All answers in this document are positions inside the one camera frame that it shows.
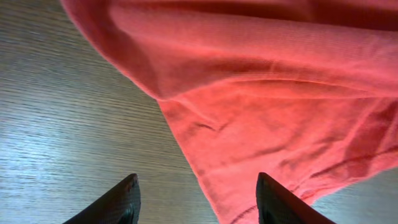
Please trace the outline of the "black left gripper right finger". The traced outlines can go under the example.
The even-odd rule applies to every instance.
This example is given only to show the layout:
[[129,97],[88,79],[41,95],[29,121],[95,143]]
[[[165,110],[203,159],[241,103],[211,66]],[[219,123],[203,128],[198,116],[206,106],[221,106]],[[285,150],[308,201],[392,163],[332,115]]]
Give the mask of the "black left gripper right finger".
[[260,224],[335,224],[265,172],[256,184]]

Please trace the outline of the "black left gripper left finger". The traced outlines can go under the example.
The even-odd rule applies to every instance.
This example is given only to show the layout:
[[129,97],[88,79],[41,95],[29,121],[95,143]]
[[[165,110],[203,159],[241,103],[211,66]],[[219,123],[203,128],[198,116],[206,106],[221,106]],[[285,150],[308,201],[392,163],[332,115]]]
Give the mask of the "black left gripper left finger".
[[130,174],[64,224],[138,224],[141,191],[137,174]]

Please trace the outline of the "orange t-shirt with white print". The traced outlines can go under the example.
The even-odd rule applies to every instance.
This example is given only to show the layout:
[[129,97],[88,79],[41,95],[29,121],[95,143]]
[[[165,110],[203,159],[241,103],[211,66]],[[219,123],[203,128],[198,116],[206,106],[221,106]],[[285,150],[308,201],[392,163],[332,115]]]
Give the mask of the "orange t-shirt with white print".
[[397,166],[397,2],[64,0],[155,98],[220,223],[257,175],[304,202]]

